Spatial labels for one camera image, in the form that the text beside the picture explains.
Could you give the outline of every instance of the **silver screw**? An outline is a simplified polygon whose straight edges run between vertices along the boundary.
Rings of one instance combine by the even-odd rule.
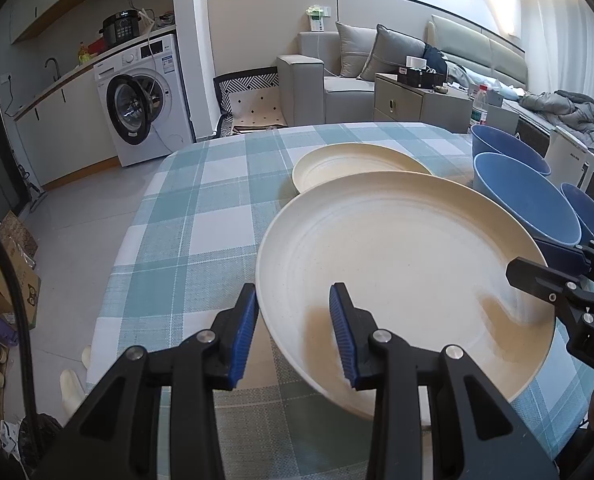
[[[446,355],[450,359],[461,359],[463,357],[463,350],[457,345],[450,345],[446,348]]]
[[[373,332],[373,339],[377,343],[387,343],[392,339],[392,334],[388,330],[375,330]]]
[[[131,361],[137,361],[141,359],[144,355],[144,348],[141,346],[131,346],[128,350],[126,350],[126,357]]]
[[[212,343],[215,341],[215,332],[212,330],[202,330],[202,332],[197,334],[197,340],[200,343]]]

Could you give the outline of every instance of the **white kettle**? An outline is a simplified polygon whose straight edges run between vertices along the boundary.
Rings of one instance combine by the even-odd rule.
[[[557,189],[564,182],[577,186],[582,191],[588,189],[590,178],[594,172],[594,155],[588,151],[583,142],[561,126],[556,126],[555,131],[550,133],[550,145],[545,159],[552,170],[547,178]],[[586,171],[584,181],[580,182],[586,162],[588,171]]]

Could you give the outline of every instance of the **white curtain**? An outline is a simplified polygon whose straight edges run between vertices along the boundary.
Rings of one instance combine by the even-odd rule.
[[[594,99],[594,13],[585,0],[522,0],[522,45],[531,92]]]

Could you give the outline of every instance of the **washing machine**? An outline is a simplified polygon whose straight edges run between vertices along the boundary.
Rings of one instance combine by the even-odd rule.
[[[173,34],[130,46],[94,71],[122,166],[195,142]]]

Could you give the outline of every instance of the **large beige plate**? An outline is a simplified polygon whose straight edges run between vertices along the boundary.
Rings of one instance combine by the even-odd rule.
[[[322,146],[304,155],[293,168],[293,184],[303,193],[340,176],[371,171],[414,171],[432,174],[405,153],[363,142]]]
[[[290,364],[328,399],[372,416],[375,393],[344,379],[330,285],[346,283],[355,306],[411,345],[462,346],[513,400],[544,362],[555,326],[551,305],[507,283],[517,256],[545,264],[497,204],[435,176],[382,171],[326,182],[286,205],[264,235],[255,282]],[[421,409],[429,424],[424,395]]]

